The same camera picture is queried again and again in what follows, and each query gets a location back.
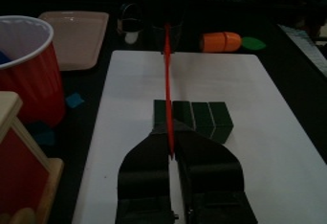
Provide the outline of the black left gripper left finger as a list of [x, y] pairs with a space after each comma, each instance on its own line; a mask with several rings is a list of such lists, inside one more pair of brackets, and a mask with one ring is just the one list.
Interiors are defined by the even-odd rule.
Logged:
[[174, 224], [167, 129], [154, 127], [124, 157], [118, 173], [115, 224]]

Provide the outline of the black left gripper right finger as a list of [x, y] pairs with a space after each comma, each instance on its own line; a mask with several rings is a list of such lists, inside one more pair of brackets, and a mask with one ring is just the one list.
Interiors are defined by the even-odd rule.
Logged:
[[258, 224], [235, 155], [178, 121], [174, 134], [187, 224]]

